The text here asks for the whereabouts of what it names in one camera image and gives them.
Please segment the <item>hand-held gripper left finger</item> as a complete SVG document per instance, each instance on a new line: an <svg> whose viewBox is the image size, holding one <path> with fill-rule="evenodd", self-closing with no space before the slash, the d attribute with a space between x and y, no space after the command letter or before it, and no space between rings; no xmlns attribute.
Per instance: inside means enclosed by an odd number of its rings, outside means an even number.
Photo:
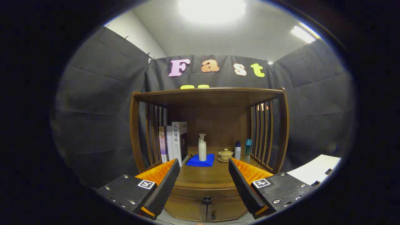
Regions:
<svg viewBox="0 0 400 225"><path fill-rule="evenodd" d="M136 176L123 174L93 191L108 204L130 215L156 220L179 173L179 161L173 159Z"/></svg>

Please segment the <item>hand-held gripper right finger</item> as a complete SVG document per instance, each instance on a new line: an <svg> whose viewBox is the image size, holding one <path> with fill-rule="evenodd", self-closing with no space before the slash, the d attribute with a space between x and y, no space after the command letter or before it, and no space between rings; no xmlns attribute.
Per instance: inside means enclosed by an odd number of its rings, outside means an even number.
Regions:
<svg viewBox="0 0 400 225"><path fill-rule="evenodd" d="M235 158L229 159L228 170L254 219L283 211L316 189L288 173L273 175Z"/></svg>

